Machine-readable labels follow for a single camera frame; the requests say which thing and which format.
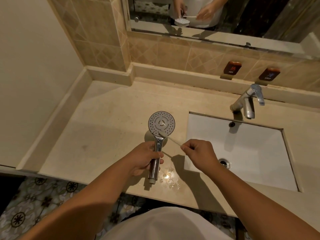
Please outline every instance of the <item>mirror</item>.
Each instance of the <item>mirror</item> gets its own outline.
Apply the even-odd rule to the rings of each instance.
[[[320,58],[320,0],[124,1],[128,31]]]

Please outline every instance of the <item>sink drain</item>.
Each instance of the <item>sink drain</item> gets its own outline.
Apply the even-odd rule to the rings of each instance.
[[[219,163],[224,166],[226,169],[230,168],[230,162],[224,158],[219,159]]]

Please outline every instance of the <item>person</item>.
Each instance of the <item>person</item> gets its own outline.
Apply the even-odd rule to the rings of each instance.
[[[213,31],[218,24],[222,8],[228,0],[172,0],[169,8],[170,24],[174,20],[188,15],[189,27]]]
[[[153,152],[153,146],[154,142],[138,145],[32,227],[20,240],[93,240],[127,180],[149,169],[152,158],[164,156],[162,152]],[[320,239],[320,233],[313,227],[224,168],[210,142],[191,139],[181,149],[195,167],[217,185],[255,240]],[[103,239],[230,238],[194,212],[179,207],[162,207],[119,223]]]

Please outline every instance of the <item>white shirt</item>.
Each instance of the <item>white shirt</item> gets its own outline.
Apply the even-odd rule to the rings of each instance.
[[[179,207],[161,207],[119,223],[102,240],[232,240],[202,216]]]
[[[205,7],[207,4],[211,3],[213,0],[184,0],[186,6],[188,7],[186,11],[186,16],[197,16],[201,8]],[[213,27],[218,24],[223,7],[218,9],[211,20],[200,21],[196,20],[195,17],[187,18],[190,21],[189,27],[191,28],[208,28]],[[173,3],[170,5],[169,15],[172,19],[177,19],[178,16],[174,11]]]

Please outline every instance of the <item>hand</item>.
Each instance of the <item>hand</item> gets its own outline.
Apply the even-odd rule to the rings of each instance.
[[[221,166],[210,141],[190,139],[182,144],[181,149],[194,166],[205,174]]]
[[[155,142],[147,141],[136,146],[131,152],[124,156],[123,160],[127,160],[132,167],[132,175],[138,176],[146,169],[150,169],[151,159],[163,157],[162,152],[154,152]]]
[[[172,0],[173,1],[173,6],[174,6],[174,11],[177,14],[178,18],[181,18],[181,11],[182,15],[187,13],[187,7],[184,4],[183,0]]]
[[[211,20],[214,17],[215,12],[216,8],[214,3],[209,3],[205,7],[201,8],[196,20]]]

